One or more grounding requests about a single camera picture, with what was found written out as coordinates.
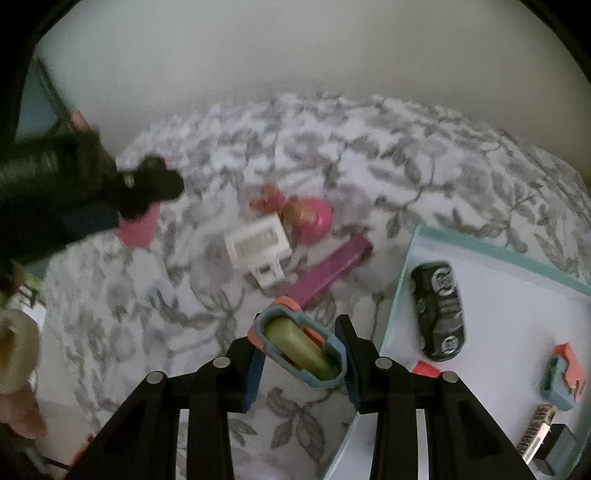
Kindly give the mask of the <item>person's left hand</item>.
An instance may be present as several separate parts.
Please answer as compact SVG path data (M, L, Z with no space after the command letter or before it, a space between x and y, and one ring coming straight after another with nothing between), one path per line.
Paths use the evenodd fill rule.
M8 306L9 300L18 292L23 283L22 268L10 260L2 260L1 310L14 309ZM46 435L46 423L29 382L17 393L1 394L1 423L26 439L38 440Z

